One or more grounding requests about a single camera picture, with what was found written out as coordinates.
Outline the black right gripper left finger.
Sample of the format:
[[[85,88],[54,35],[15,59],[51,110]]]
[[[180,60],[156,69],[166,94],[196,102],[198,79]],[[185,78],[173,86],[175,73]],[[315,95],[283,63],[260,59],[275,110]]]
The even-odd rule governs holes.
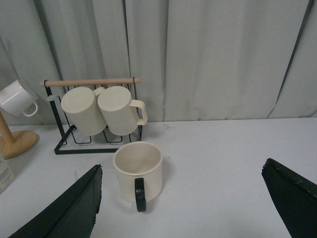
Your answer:
[[[101,165],[93,166],[12,238],[89,238],[102,199]]]

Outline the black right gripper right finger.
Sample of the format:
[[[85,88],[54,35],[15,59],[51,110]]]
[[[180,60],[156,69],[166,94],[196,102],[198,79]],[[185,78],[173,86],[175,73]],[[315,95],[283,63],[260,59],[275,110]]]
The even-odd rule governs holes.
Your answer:
[[[317,185],[274,159],[262,169],[271,199],[293,238],[317,236]]]

